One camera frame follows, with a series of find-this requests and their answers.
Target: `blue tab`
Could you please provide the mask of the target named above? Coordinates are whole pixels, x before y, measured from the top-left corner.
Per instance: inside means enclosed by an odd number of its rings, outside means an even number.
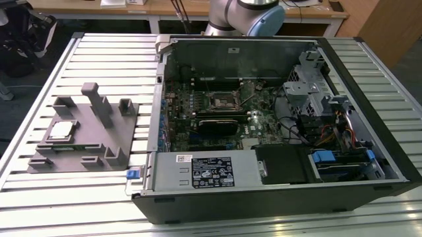
[[[141,170],[130,169],[126,174],[127,179],[141,179]]]
[[[316,151],[313,153],[314,162],[336,161],[333,151]]]
[[[372,150],[368,150],[368,156],[370,160],[376,159],[376,154]]]

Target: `sticker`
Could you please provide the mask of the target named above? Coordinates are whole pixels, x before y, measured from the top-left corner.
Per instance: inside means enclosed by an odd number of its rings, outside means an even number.
[[[127,11],[127,13],[141,13],[141,14],[147,14],[146,11]]]
[[[75,149],[71,147],[54,147],[55,151],[74,151]]]
[[[177,155],[177,162],[191,162],[193,155]]]
[[[231,157],[191,158],[191,161],[195,189],[235,186]]]
[[[241,48],[229,48],[229,53],[239,53]]]
[[[345,15],[332,15],[333,18],[348,18]]]

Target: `cpu socket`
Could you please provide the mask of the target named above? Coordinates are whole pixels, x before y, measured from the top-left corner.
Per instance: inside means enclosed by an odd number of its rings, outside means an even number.
[[[233,92],[214,92],[210,95],[210,110],[211,111],[239,111],[239,95]]]

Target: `white label sticker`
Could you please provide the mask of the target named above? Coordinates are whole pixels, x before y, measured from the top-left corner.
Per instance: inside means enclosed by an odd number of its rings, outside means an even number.
[[[127,11],[127,13],[141,13],[141,14],[146,14],[146,11]]]
[[[345,15],[332,15],[333,18],[346,18],[348,16]]]
[[[177,162],[191,162],[193,155],[177,155]]]
[[[229,53],[239,53],[241,49],[239,48],[229,48]]]

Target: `motherboard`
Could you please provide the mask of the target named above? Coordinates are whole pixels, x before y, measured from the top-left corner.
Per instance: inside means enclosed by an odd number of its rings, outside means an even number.
[[[170,151],[249,150],[285,143],[273,110],[279,87],[257,79],[213,90],[215,83],[202,82],[205,86],[175,81],[166,85]]]

